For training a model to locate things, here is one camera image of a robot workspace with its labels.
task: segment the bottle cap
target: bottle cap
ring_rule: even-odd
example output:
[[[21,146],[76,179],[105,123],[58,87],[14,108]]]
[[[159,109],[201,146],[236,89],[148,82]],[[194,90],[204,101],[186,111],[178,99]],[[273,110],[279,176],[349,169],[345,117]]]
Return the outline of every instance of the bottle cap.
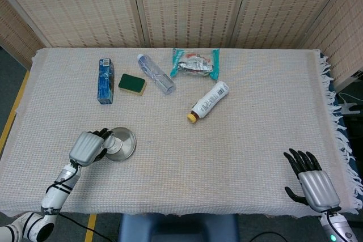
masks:
[[[187,115],[187,119],[189,119],[191,123],[197,122],[197,118],[191,113]]]

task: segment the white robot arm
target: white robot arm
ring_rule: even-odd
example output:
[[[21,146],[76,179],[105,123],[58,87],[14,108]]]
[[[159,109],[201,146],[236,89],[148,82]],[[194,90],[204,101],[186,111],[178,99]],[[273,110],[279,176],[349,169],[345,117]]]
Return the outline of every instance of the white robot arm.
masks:
[[[338,213],[341,210],[340,199],[328,174],[322,170],[315,156],[309,152],[296,152],[292,148],[290,152],[293,157],[286,152],[284,155],[299,179],[305,196],[299,197],[289,187],[285,187],[289,197],[322,213],[320,223],[329,241],[358,242],[346,218]]]
[[[83,132],[69,154],[70,164],[64,166],[57,180],[46,191],[41,202],[44,216],[26,213],[13,223],[0,227],[0,242],[20,242],[22,238],[33,242],[45,241],[52,233],[57,215],[81,176],[81,167],[100,160],[108,150],[114,154],[121,148],[122,140],[112,134],[107,129],[93,133]]]

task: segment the green sponge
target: green sponge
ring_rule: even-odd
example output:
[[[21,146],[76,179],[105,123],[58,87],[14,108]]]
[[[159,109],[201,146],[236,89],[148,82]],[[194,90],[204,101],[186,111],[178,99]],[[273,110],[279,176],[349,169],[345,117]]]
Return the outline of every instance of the green sponge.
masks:
[[[123,74],[119,83],[119,87],[126,92],[142,96],[146,87],[146,81],[138,77]]]

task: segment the metal lid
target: metal lid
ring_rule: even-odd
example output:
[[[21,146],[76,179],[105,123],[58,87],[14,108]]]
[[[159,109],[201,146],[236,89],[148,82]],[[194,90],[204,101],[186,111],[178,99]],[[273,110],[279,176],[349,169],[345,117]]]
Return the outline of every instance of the metal lid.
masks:
[[[132,155],[136,148],[135,135],[127,128],[117,127],[112,129],[113,136],[122,140],[121,149],[113,154],[106,153],[106,157],[112,161],[123,161]]]

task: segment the white bottle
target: white bottle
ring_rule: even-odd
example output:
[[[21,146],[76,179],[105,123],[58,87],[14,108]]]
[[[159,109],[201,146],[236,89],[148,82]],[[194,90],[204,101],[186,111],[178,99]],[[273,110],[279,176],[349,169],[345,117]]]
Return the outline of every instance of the white bottle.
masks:
[[[193,106],[192,111],[187,115],[191,123],[197,122],[199,118],[205,117],[209,111],[229,93],[229,87],[224,82],[217,84],[204,97]]]

